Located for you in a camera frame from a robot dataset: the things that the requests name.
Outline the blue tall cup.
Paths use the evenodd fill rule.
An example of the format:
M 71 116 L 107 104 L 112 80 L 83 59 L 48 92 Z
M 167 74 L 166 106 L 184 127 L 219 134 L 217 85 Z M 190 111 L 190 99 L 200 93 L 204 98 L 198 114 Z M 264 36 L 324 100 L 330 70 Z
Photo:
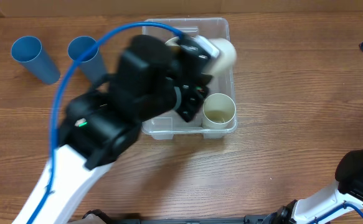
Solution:
M 47 85 L 54 84 L 60 78 L 59 69 L 37 37 L 23 36 L 17 39 L 11 47 L 11 56 Z
M 75 61 L 86 50 L 96 44 L 96 40 L 89 36 L 79 36 L 68 45 L 68 56 Z M 96 47 L 92 53 L 89 53 L 78 66 L 90 82 L 98 81 L 107 73 L 107 69 L 99 48 Z

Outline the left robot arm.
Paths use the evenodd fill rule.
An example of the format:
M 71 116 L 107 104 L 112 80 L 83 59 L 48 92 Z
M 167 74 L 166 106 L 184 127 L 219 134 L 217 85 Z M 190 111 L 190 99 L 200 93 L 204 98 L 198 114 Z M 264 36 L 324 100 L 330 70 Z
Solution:
M 87 192 L 139 138 L 143 123 L 168 111 L 192 121 L 221 57 L 212 40 L 182 34 L 166 44 L 137 35 L 105 75 L 54 124 L 53 154 L 16 223 L 66 223 Z

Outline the cream tall cup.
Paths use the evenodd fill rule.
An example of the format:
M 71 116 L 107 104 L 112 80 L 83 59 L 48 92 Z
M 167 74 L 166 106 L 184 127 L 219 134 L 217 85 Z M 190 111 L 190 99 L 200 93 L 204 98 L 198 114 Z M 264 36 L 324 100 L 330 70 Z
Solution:
M 237 53 L 235 47 L 227 39 L 209 39 L 209 42 L 219 51 L 215 59 L 211 59 L 205 68 L 205 73 L 214 77 L 225 75 L 235 64 Z
M 214 93 L 205 99 L 202 112 L 203 128 L 226 129 L 236 117 L 236 105 L 228 95 Z

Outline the clear plastic storage bin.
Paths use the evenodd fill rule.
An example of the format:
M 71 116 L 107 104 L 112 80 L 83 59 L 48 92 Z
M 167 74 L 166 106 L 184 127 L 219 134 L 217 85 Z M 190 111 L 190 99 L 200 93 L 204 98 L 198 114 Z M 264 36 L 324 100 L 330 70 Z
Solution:
M 193 37 L 201 35 L 207 39 L 230 39 L 229 24 L 222 17 L 202 18 L 160 18 L 148 19 L 148 22 L 158 22 L 175 27 Z M 222 93 L 235 99 L 233 71 L 230 69 L 210 84 L 210 94 Z M 205 129 L 202 127 L 204 114 L 200 111 L 195 118 L 187 123 L 175 111 L 170 111 L 147 120 L 143 123 L 142 132 L 155 140 L 170 140 L 178 134 L 201 134 L 205 139 L 218 139 L 232 133 L 237 128 L 237 118 L 233 118 L 222 129 Z

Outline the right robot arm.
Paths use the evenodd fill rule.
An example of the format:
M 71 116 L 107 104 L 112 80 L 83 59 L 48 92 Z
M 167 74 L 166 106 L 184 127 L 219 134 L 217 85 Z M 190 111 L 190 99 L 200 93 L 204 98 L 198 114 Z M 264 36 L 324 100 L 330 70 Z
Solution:
M 282 206 L 263 223 L 323 224 L 351 211 L 363 219 L 363 149 L 350 151 L 341 159 L 333 183 Z

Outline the blue tall cup far left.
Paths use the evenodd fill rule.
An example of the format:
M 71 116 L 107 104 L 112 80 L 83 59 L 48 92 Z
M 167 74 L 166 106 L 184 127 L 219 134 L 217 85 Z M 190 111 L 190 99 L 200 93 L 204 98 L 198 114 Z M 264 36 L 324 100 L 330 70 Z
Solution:
M 60 78 L 59 69 L 37 37 L 23 36 L 17 39 L 11 47 L 11 56 L 47 85 L 54 84 Z

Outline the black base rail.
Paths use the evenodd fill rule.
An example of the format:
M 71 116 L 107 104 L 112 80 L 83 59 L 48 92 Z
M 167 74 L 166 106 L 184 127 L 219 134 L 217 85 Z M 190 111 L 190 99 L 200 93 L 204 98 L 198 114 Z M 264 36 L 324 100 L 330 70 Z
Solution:
M 148 220 L 138 214 L 126 215 L 121 218 L 110 217 L 101 210 L 90 210 L 84 214 L 81 223 L 102 224 L 271 224 L 290 223 L 275 212 L 269 215 L 245 215 L 238 218 L 185 218 Z

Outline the cream bowl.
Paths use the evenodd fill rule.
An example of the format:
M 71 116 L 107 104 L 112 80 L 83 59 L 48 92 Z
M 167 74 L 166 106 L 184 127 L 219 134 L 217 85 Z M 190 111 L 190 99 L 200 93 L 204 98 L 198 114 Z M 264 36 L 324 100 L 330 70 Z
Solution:
M 169 47 L 179 47 L 178 41 L 179 37 L 173 37 L 165 42 L 165 44 Z

